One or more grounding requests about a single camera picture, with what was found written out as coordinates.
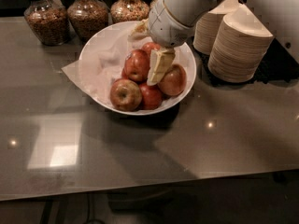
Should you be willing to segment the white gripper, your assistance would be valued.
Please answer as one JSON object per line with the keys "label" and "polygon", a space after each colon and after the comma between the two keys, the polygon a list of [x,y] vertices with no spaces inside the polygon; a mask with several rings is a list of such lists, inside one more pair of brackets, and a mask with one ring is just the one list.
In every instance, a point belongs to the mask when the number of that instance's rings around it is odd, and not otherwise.
{"label": "white gripper", "polygon": [[128,35],[130,42],[150,36],[155,43],[165,47],[151,51],[147,79],[149,86],[156,85],[162,80],[175,60],[176,54],[173,48],[181,46],[192,33],[192,27],[181,24],[172,16],[164,0],[157,0],[149,12],[149,19],[140,21],[130,32]]}

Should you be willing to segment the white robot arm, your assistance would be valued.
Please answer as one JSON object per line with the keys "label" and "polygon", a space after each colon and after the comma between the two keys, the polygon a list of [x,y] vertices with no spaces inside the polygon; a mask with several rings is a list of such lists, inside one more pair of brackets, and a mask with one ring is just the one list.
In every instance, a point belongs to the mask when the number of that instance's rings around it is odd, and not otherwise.
{"label": "white robot arm", "polygon": [[[221,0],[158,0],[149,17],[137,24],[131,40],[146,36],[159,45],[174,48],[192,36],[196,22]],[[276,38],[262,68],[264,81],[299,77],[299,0],[238,0]]]}

